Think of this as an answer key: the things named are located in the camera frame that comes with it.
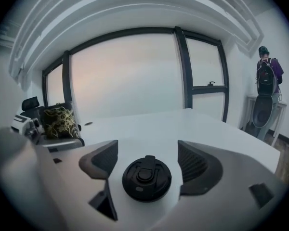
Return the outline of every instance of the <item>black lid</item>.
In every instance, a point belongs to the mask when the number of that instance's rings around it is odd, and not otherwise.
[[[167,193],[171,185],[171,173],[168,167],[154,156],[145,156],[127,167],[122,184],[133,199],[153,202]]]

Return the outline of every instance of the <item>baseboard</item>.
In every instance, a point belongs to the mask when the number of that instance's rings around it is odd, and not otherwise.
[[[268,131],[268,133],[269,133],[270,135],[273,135],[273,134],[274,134],[274,131],[270,129],[270,130]],[[286,142],[287,144],[289,144],[289,138],[288,138],[288,137],[286,137],[286,136],[284,136],[284,135],[282,135],[282,134],[279,134],[279,135],[278,135],[278,138],[279,138],[281,141]]]

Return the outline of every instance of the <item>wooden floor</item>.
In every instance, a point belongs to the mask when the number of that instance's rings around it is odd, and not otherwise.
[[[246,132],[253,134],[254,126],[247,125]],[[266,134],[264,142],[271,145],[273,136]],[[275,175],[278,176],[284,183],[289,184],[289,144],[284,141],[277,139],[274,148],[280,151],[280,158],[277,165]]]

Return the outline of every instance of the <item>backpack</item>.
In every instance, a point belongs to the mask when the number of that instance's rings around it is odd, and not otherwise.
[[[258,94],[272,96],[277,87],[277,78],[271,66],[272,58],[268,61],[260,60],[260,68],[257,71]]]

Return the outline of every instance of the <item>gray pants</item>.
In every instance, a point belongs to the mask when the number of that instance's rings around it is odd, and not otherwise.
[[[272,95],[273,98],[273,108],[271,116],[267,122],[267,124],[262,128],[256,128],[255,130],[255,137],[260,139],[261,141],[264,141],[266,133],[269,131],[270,127],[273,125],[276,119],[276,113],[277,113],[277,104],[278,104],[278,93],[274,93]]]

